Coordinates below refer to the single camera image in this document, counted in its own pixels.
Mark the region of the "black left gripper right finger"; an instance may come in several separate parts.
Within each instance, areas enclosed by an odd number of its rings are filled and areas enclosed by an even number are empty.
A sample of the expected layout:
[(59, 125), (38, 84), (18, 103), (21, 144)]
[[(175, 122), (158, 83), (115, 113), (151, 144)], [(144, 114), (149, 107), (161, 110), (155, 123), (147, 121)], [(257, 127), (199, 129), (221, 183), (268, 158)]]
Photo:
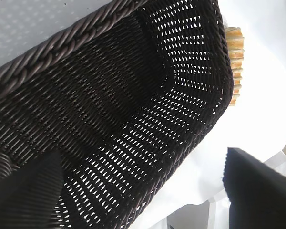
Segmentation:
[(240, 148), (228, 148), (223, 184), (231, 229), (286, 229), (286, 177)]

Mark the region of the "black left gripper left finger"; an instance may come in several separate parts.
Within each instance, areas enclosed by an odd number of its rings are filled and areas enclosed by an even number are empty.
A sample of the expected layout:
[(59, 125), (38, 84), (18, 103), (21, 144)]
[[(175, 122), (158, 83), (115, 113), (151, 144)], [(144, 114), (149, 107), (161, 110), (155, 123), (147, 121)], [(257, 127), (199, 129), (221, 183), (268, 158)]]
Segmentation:
[(62, 186), (58, 152), (45, 153), (0, 179), (0, 229), (46, 228)]

